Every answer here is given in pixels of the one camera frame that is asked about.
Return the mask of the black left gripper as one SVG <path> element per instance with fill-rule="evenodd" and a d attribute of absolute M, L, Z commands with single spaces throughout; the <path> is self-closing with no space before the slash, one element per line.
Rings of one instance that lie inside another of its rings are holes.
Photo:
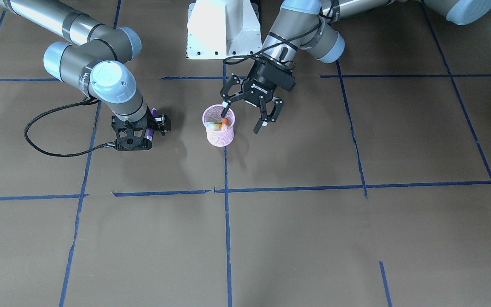
<path fill-rule="evenodd" d="M 274 97 L 275 90 L 280 87 L 291 91 L 294 85 L 295 78 L 290 70 L 283 69 L 277 61 L 269 58 L 255 58 L 244 80 L 232 74 L 221 89 L 221 118 L 226 118 L 232 103 L 244 100 L 259 108 L 261 119 L 268 123 L 275 122 L 284 105 L 282 99 Z"/>

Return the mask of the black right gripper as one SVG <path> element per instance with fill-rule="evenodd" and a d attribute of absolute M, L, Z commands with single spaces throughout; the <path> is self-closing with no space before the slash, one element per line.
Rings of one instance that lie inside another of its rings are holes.
<path fill-rule="evenodd" d="M 170 118 L 164 113 L 158 117 L 155 117 L 154 120 L 152 118 L 151 113 L 148 113 L 147 126 L 149 124 L 153 124 L 154 132 L 159 132 L 162 136 L 165 136 L 167 132 L 172 130 L 172 122 Z M 259 119 L 255 127 L 253 128 L 253 132 L 255 134 L 258 134 L 261 128 L 267 126 L 267 124 L 268 124 L 267 121 L 263 119 Z"/>

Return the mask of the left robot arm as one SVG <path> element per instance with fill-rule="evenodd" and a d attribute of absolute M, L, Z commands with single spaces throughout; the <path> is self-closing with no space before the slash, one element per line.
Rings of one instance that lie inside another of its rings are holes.
<path fill-rule="evenodd" d="M 344 52 L 345 41 L 331 24 L 389 4 L 389 0 L 285 0 L 259 51 L 224 60 L 227 65 L 249 59 L 254 63 L 245 79 L 232 75 L 224 84 L 221 117 L 226 117 L 233 103 L 243 100 L 260 110 L 255 132 L 275 122 L 284 101 L 274 93 L 279 88 L 293 89 L 297 51 L 304 50 L 325 64 L 335 62 Z"/>

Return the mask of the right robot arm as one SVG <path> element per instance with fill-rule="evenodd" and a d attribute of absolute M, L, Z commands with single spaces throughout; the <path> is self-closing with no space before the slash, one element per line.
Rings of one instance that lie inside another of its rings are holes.
<path fill-rule="evenodd" d="M 142 51 L 142 41 L 129 27 L 112 29 L 58 0 L 0 0 L 0 10 L 12 12 L 57 34 L 43 66 L 53 77 L 103 101 L 114 113 L 114 128 L 151 134 L 171 130 L 170 119 L 153 115 L 125 63 Z"/>

